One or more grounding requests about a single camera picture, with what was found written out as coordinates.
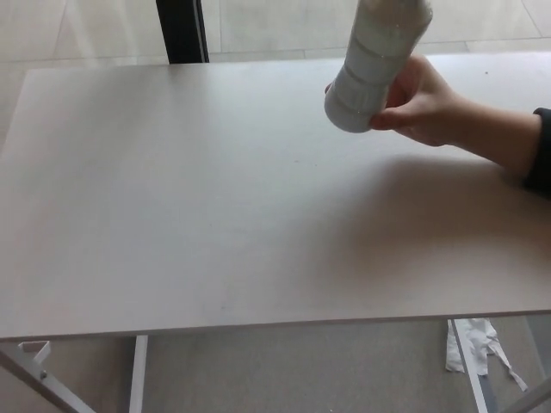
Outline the person's bare hand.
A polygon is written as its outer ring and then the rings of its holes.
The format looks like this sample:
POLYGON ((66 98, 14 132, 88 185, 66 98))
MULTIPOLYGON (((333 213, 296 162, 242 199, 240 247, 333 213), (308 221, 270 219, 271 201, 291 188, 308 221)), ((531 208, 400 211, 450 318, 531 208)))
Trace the person's bare hand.
POLYGON ((430 61, 412 55, 390 85, 385 105, 365 118, 363 131, 395 131, 428 146, 445 144, 444 127, 461 105, 430 61))

